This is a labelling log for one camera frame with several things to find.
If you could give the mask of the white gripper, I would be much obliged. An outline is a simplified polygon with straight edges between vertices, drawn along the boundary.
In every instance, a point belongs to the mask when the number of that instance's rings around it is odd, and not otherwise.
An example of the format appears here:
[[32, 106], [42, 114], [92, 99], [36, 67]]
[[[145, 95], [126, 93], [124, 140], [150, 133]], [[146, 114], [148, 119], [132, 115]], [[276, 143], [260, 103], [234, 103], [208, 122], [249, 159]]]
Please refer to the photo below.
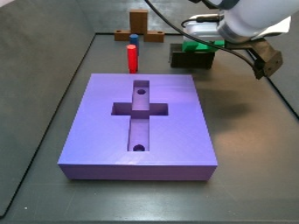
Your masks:
[[217, 22], [201, 22], [189, 21], [184, 24], [182, 32], [200, 39], [202, 41], [222, 40], [217, 32]]

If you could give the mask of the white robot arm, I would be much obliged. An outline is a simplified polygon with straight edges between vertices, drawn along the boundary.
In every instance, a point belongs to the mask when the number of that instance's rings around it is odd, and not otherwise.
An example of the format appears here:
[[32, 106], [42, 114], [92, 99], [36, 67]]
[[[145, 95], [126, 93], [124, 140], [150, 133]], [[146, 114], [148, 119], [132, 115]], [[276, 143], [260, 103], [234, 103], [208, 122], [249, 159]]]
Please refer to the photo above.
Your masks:
[[291, 16], [299, 11], [299, 0], [201, 0], [218, 9], [182, 23], [182, 31], [194, 38], [224, 39], [244, 43], [289, 30]]

